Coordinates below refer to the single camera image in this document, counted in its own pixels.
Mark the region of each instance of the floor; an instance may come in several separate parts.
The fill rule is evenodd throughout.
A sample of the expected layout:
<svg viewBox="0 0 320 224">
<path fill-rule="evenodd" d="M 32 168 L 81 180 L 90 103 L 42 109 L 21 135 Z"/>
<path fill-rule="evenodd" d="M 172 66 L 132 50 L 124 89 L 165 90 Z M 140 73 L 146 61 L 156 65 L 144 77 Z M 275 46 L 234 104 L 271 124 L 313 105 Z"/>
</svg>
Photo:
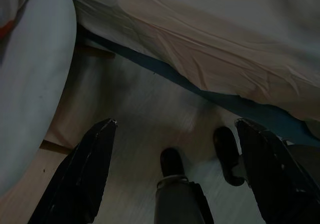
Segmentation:
<svg viewBox="0 0 320 224">
<path fill-rule="evenodd" d="M 109 177 L 95 224 L 152 224 L 161 151 L 177 147 L 200 183 L 216 224 L 263 224 L 250 188 L 228 185 L 212 133 L 236 115 L 117 56 L 75 56 L 46 139 L 74 147 L 91 125 L 118 121 Z M 39 150 L 22 180 L 0 199 L 0 224 L 25 224 L 65 156 Z"/>
</svg>

